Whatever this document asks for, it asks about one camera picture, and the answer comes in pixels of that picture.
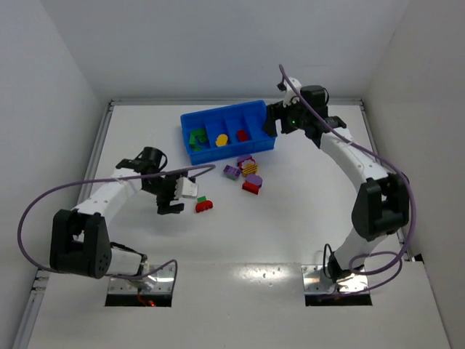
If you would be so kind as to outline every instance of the tabletop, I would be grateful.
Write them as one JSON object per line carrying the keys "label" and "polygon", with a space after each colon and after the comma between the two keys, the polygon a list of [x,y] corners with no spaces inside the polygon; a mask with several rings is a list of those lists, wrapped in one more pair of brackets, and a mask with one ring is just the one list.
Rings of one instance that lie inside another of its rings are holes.
{"label": "tabletop", "polygon": [[[166,169],[190,165],[179,117],[218,105],[117,105],[95,177],[145,146],[168,156]],[[358,143],[371,147],[359,105],[331,105]],[[179,262],[171,308],[104,307],[108,280],[53,275],[29,348],[449,348],[424,266],[406,263],[365,307],[305,307],[302,264],[351,229],[356,192],[337,165],[301,132],[279,135],[255,153],[263,186],[255,196],[227,179],[226,165],[197,179],[214,208],[159,216],[139,193],[108,227],[110,240],[145,253],[154,264]],[[396,235],[376,250],[398,251]],[[386,262],[367,262],[375,268]],[[392,270],[369,278],[382,281]]]}

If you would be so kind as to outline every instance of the purple block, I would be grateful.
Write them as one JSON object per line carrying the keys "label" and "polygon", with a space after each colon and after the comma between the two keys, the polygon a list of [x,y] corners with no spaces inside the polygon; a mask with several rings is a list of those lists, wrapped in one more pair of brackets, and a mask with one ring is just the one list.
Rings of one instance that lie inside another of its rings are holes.
{"label": "purple block", "polygon": [[252,155],[250,155],[250,154],[245,154],[245,155],[239,156],[239,157],[238,157],[238,164],[239,164],[240,162],[244,161],[244,160],[247,160],[247,159],[251,158],[251,157],[252,157]]}
{"label": "purple block", "polygon": [[246,177],[246,182],[255,184],[257,187],[261,188],[263,184],[263,179],[260,176],[257,176],[256,174],[249,174]]}
{"label": "purple block", "polygon": [[230,165],[226,165],[223,172],[231,180],[237,180],[239,178],[239,176],[240,176],[240,170],[236,169],[235,167],[232,167]]}

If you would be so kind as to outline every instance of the purple cube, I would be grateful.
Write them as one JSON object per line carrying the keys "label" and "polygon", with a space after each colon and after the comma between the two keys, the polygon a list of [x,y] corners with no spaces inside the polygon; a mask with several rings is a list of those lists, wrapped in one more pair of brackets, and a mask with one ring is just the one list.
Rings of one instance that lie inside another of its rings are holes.
{"label": "purple cube", "polygon": [[226,165],[223,172],[225,173],[226,177],[230,178],[231,180],[237,180],[240,176],[240,170],[230,165]]}

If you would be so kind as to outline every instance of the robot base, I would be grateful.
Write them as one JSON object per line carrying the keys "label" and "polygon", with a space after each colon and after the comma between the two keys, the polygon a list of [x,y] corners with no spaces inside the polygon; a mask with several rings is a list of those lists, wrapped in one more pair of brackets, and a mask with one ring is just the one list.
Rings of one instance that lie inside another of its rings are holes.
{"label": "robot base", "polygon": [[[140,298],[145,302],[152,301],[155,308],[171,307],[174,272],[174,266],[165,267],[153,276],[149,276],[155,286],[150,291],[140,292]],[[110,278],[105,307],[144,307],[145,305],[137,297],[138,291],[138,288],[127,280]]]}
{"label": "robot base", "polygon": [[347,295],[366,289],[366,276],[352,274],[334,283],[323,275],[322,265],[303,265],[302,278],[306,306],[372,305],[369,291]]}

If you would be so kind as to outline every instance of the yellow striped block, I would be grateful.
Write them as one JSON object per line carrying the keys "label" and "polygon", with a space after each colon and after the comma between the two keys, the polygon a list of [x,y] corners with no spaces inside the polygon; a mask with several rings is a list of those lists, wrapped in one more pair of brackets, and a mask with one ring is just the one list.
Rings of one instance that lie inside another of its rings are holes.
{"label": "yellow striped block", "polygon": [[255,175],[258,170],[258,165],[249,164],[245,169],[242,170],[242,175],[244,177],[247,177],[248,175]]}

